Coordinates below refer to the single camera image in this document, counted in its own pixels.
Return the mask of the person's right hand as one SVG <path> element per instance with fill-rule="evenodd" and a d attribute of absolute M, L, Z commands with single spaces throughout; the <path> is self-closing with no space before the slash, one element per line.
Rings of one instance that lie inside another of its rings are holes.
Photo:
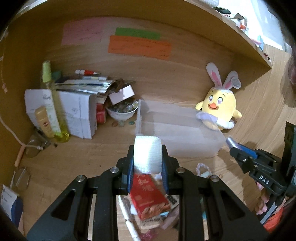
<path fill-rule="evenodd" d="M 256 182 L 257 187 L 261 191 L 261 196 L 259 197 L 257 204 L 255 206 L 256 215 L 261 215 L 267 211 L 267 202 L 269 202 L 269 195 L 267 194 L 265 188 Z"/>

